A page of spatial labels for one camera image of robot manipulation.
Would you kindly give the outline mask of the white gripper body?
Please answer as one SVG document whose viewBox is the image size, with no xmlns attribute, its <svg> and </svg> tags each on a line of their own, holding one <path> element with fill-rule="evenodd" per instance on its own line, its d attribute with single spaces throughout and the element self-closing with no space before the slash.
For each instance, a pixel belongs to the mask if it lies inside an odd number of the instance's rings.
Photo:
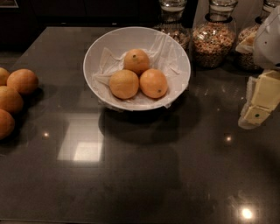
<svg viewBox="0 0 280 224">
<path fill-rule="evenodd" d="M 253 59 L 263 69 L 280 69 L 280 6 L 259 27 L 254 40 Z"/>
</svg>

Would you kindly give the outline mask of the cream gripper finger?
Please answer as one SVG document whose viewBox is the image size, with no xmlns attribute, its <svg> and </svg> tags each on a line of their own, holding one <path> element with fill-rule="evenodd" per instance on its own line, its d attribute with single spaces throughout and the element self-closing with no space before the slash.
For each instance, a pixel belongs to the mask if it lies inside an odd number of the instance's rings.
<svg viewBox="0 0 280 224">
<path fill-rule="evenodd" d="M 256 37 L 256 31 L 243 31 L 238 37 L 238 44 L 235 50 L 238 53 L 248 54 L 254 50 L 254 40 Z"/>
<path fill-rule="evenodd" d="M 245 130 L 261 126 L 280 103 L 280 72 L 265 70 L 257 78 L 249 77 L 246 103 L 238 125 Z"/>
</svg>

